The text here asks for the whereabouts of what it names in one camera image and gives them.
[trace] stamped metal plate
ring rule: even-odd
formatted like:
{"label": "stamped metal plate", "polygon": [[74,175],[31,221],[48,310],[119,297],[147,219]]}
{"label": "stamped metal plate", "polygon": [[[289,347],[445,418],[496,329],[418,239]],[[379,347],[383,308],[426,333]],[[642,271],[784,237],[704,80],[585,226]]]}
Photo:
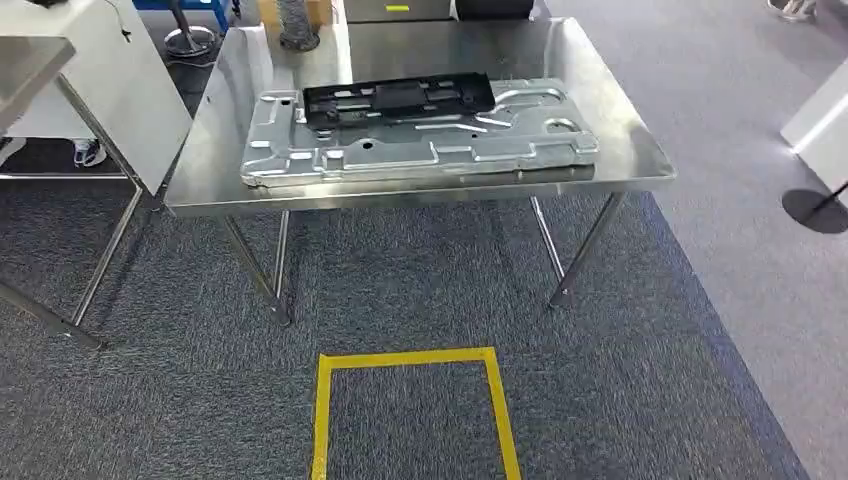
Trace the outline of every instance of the stamped metal plate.
{"label": "stamped metal plate", "polygon": [[491,83],[491,112],[333,130],[306,124],[300,92],[264,92],[253,112],[242,180],[274,187],[594,164],[597,138],[560,81]]}

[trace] shoe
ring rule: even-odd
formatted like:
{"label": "shoe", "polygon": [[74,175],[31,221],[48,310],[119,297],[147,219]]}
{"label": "shoe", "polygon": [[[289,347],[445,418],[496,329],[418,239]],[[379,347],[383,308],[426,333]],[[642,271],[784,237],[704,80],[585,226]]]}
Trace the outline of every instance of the shoe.
{"label": "shoe", "polygon": [[74,166],[88,168],[100,165],[106,160],[106,150],[100,140],[74,140]]}
{"label": "shoe", "polygon": [[3,162],[17,153],[18,150],[24,148],[24,145],[26,145],[26,138],[23,137],[0,138],[0,165],[3,165]]}

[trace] metal rod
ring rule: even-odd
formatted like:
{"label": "metal rod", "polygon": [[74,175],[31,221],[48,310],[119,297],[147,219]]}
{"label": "metal rod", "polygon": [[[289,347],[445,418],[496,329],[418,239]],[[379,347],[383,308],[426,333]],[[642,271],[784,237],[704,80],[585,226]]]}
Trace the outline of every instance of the metal rod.
{"label": "metal rod", "polygon": [[133,198],[130,199],[130,203],[127,205],[127,208],[124,209],[123,215],[121,215],[121,219],[118,220],[118,225],[115,226],[115,230],[112,231],[112,237],[106,245],[106,250],[100,256],[100,260],[97,262],[97,268],[94,269],[94,275],[88,281],[88,286],[85,287],[85,293],[83,293],[82,299],[77,305],[77,309],[74,311],[74,316],[71,317],[71,322],[75,326],[79,326],[82,322],[82,317],[85,316],[85,312],[88,310],[91,300],[97,292],[97,287],[100,286],[100,282],[103,280],[103,275],[106,274],[106,269],[109,268],[109,263],[112,262],[112,256],[115,254],[115,250],[118,249],[121,239],[124,238],[124,233],[127,231],[127,225],[129,225],[130,219],[135,212],[135,208],[138,206],[139,200],[141,200],[141,194],[142,190],[136,187]]}
{"label": "metal rod", "polygon": [[565,297],[571,293],[571,287],[574,285],[577,275],[580,273],[580,270],[586,263],[589,255],[592,253],[592,248],[596,243],[598,243],[598,239],[604,231],[606,231],[610,220],[615,218],[615,214],[618,213],[618,210],[621,208],[626,197],[626,192],[617,192],[607,198],[607,201],[601,208],[601,213],[598,214],[598,218],[595,219],[595,223],[592,224],[592,228],[589,229],[589,234],[586,235],[586,238],[583,240],[583,244],[580,245],[580,249],[577,250],[577,255],[574,256],[573,260],[571,260],[571,264],[568,265],[568,269],[565,271],[559,285],[557,285],[556,291],[548,301],[550,305],[555,306],[562,304],[565,301]]}
{"label": "metal rod", "polygon": [[283,293],[283,263],[286,260],[286,239],[289,230],[289,211],[283,210],[280,216],[280,233],[277,235],[277,254],[274,258],[274,294],[280,298]]}
{"label": "metal rod", "polygon": [[83,332],[79,328],[65,322],[52,310],[24,295],[20,290],[0,280],[0,297],[5,298],[16,307],[44,321],[58,333],[73,338],[80,344],[95,350],[105,348],[106,342]]}
{"label": "metal rod", "polygon": [[253,279],[253,283],[259,288],[260,293],[268,301],[268,304],[271,306],[271,311],[273,311],[277,318],[283,322],[284,326],[291,324],[291,319],[286,315],[286,309],[283,307],[280,299],[274,294],[272,283],[268,281],[265,272],[262,271],[262,266],[259,265],[259,262],[250,250],[250,246],[247,244],[247,240],[244,239],[244,235],[241,233],[235,219],[227,215],[221,217],[220,221],[229,236],[230,243],[236,250],[239,260],[242,265],[247,268],[251,279]]}
{"label": "metal rod", "polygon": [[127,178],[130,179],[131,182],[136,186],[136,188],[144,188],[141,184],[141,181],[138,178],[138,175],[135,173],[133,168],[130,166],[130,162],[127,160],[127,157],[121,152],[121,149],[115,144],[112,140],[112,137],[109,136],[109,133],[103,127],[97,117],[94,115],[88,105],[85,104],[82,97],[79,96],[74,87],[68,82],[68,79],[65,78],[64,75],[59,75],[56,78],[56,86],[59,87],[59,90],[68,100],[72,107],[80,114],[83,122],[85,122],[86,126],[91,130],[91,133],[100,140],[103,148],[106,149],[106,153],[109,155],[109,158],[118,165],[118,168],[124,172]]}
{"label": "metal rod", "polygon": [[551,231],[548,229],[548,223],[545,221],[545,215],[542,213],[542,207],[539,205],[539,199],[530,197],[530,204],[533,205],[533,213],[536,214],[536,220],[539,222],[539,230],[542,231],[542,240],[545,241],[545,248],[548,249],[548,255],[551,257],[551,265],[554,267],[554,273],[557,275],[557,281],[560,281],[565,276],[565,271],[562,268],[562,262],[559,261],[559,255],[556,251],[556,244]]}
{"label": "metal rod", "polygon": [[174,15],[174,20],[177,21],[177,27],[182,30],[189,48],[191,50],[197,50],[197,43],[195,43],[194,38],[191,36],[191,26],[188,24],[179,0],[169,0],[168,7],[170,7],[171,13]]}
{"label": "metal rod", "polygon": [[809,213],[809,215],[807,215],[807,218],[805,220],[809,220],[810,218],[815,216],[815,214],[819,213],[824,207],[835,202],[839,198],[839,196],[842,195],[842,192],[844,192],[845,190],[848,190],[848,182],[843,183],[842,186],[839,187],[835,192],[831,193],[825,199],[823,199],[821,202],[816,204],[816,206],[813,207],[812,210],[810,210],[810,213]]}
{"label": "metal rod", "polygon": [[0,173],[0,180],[126,180],[123,173]]}

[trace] yellow tape square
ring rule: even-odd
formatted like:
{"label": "yellow tape square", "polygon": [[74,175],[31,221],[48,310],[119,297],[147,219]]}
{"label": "yellow tape square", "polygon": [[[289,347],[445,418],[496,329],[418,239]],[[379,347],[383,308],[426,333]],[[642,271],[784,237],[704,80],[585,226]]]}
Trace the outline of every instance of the yellow tape square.
{"label": "yellow tape square", "polygon": [[486,366],[486,378],[495,412],[498,442],[501,446],[507,480],[521,480],[509,410],[501,382],[498,359],[493,347],[458,348],[452,350],[427,350],[422,352],[378,353],[373,355],[321,355],[318,359],[318,385],[315,398],[315,433],[312,459],[312,480],[326,480],[327,453],[330,446],[330,385],[333,370],[348,368],[397,367],[401,365],[428,365],[436,363],[479,362]]}

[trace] floor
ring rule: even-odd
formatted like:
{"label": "floor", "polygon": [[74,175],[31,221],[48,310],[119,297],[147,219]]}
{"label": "floor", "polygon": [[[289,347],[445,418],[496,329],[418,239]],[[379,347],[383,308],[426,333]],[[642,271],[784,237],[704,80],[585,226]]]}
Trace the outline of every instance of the floor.
{"label": "floor", "polygon": [[[784,187],[816,183],[773,133],[844,43],[756,2],[548,3],[581,21],[681,173],[656,201],[630,197],[574,302],[544,307],[553,275],[527,202],[299,213],[297,322],[281,329],[214,222],[151,202],[88,323],[113,351],[0,305],[0,477],[303,478],[318,353],[465,346],[497,351],[525,478],[844,476],[842,417],[817,417],[845,404],[824,358],[841,305],[822,288],[844,241],[778,215]],[[175,72],[189,103],[196,75]],[[55,161],[37,147],[32,161]],[[0,187],[0,275],[70,312],[130,189]],[[602,200],[543,202],[561,252]],[[276,219],[241,220],[269,263]],[[335,376],[330,478],[503,478],[485,381],[476,364]]]}
{"label": "floor", "polygon": [[848,242],[781,209],[786,190],[822,187],[778,132],[848,57],[846,30],[827,8],[786,24],[765,1],[548,4],[577,17],[675,161],[657,202],[810,475],[845,478]]}

